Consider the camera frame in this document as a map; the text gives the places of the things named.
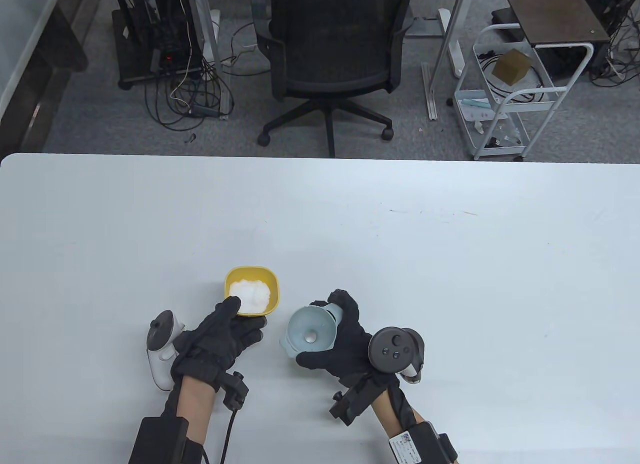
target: white cable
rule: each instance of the white cable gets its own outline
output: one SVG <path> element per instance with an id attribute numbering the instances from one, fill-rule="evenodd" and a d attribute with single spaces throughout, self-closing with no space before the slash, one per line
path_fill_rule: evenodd
<path id="1" fill-rule="evenodd" d="M 187 106 L 187 109 L 191 109 L 192 107 L 189 103 L 187 103 L 187 101 L 174 96 L 174 92 L 176 92 L 179 87 L 185 84 L 185 80 L 187 79 L 187 74 L 189 74 L 189 68 L 192 65 L 192 55 L 194 54 L 194 48 L 192 47 L 192 37 L 189 34 L 189 21 L 187 19 L 187 12 L 185 11 L 185 8 L 184 8 L 185 5 L 183 5 L 183 0 L 180 0 L 180 7 L 182 8 L 182 13 L 184 14 L 184 22 L 187 25 L 187 39 L 189 40 L 189 60 L 187 61 L 187 69 L 185 69 L 184 71 L 184 77 L 182 78 L 182 81 L 180 81 L 180 84 L 178 86 L 173 88 L 173 91 L 171 92 L 169 97 L 174 101 L 181 101 L 182 103 L 184 103 L 185 106 Z"/>

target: white vr controller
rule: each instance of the white vr controller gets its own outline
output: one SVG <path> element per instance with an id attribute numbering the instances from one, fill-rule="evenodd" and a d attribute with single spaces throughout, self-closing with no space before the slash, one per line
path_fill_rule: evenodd
<path id="1" fill-rule="evenodd" d="M 153 382 L 162 391 L 171 391 L 174 380 L 171 378 L 171 366 L 178 355 L 174 340 L 185 330 L 173 311 L 166 310 L 151 321 L 146 335 L 146 356 L 149 359 Z"/>

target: chair armrest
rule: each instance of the chair armrest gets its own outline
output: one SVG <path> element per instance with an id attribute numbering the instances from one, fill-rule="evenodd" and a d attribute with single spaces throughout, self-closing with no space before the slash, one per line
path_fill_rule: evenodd
<path id="1" fill-rule="evenodd" d="M 275 39 L 269 31 L 269 18 L 267 17 L 267 0 L 251 0 L 251 17 L 253 18 L 253 27 L 255 33 L 269 42 L 279 43 L 284 46 L 282 41 Z"/>
<path id="2" fill-rule="evenodd" d="M 287 58 L 285 44 L 272 36 L 267 17 L 267 0 L 251 0 L 251 17 L 258 49 L 271 64 L 271 92 L 282 100 L 287 91 Z"/>
<path id="3" fill-rule="evenodd" d="M 407 7 L 406 14 L 402 21 L 402 28 L 393 33 L 391 37 L 390 46 L 390 74 L 389 82 L 391 89 L 395 89 L 400 85 L 400 75 L 402 73 L 402 45 L 405 39 L 407 30 L 414 23 L 414 13 L 411 10 L 411 6 Z"/>
<path id="4" fill-rule="evenodd" d="M 409 30 L 409 28 L 413 25 L 414 25 L 414 12 L 411 9 L 411 6 L 409 6 L 406 10 L 406 14 L 404 15 L 402 28 L 400 29 L 400 31 L 398 31 L 398 33 L 403 33 L 403 34 L 406 33 L 407 30 Z"/>

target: white cotton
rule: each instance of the white cotton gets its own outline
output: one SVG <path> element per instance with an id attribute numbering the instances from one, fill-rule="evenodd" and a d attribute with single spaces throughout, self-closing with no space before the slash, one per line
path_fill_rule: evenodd
<path id="1" fill-rule="evenodd" d="M 269 298 L 272 292 L 262 281 L 247 281 L 242 279 L 239 282 L 232 282 L 229 286 L 229 295 L 240 298 L 240 313 L 242 314 L 262 314 L 269 306 Z"/>

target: chair base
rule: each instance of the chair base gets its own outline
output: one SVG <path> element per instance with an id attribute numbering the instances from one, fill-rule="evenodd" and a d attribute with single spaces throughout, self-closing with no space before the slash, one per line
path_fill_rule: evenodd
<path id="1" fill-rule="evenodd" d="M 360 106 L 348 99 L 309 99 L 306 103 L 302 103 L 297 108 L 277 117 L 271 122 L 265 124 L 262 129 L 262 133 L 258 136 L 258 144 L 260 146 L 269 146 L 271 138 L 269 132 L 275 128 L 279 128 L 287 122 L 298 119 L 301 116 L 309 114 L 311 111 L 322 111 L 324 114 L 324 124 L 326 126 L 326 140 L 329 146 L 329 156 L 331 158 L 336 157 L 336 145 L 334 142 L 334 117 L 333 112 L 335 109 L 341 109 L 343 111 L 365 117 L 371 121 L 379 122 L 386 126 L 382 131 L 381 138 L 385 141 L 391 141 L 394 137 L 393 122 L 386 116 L 376 113 L 364 106 Z"/>

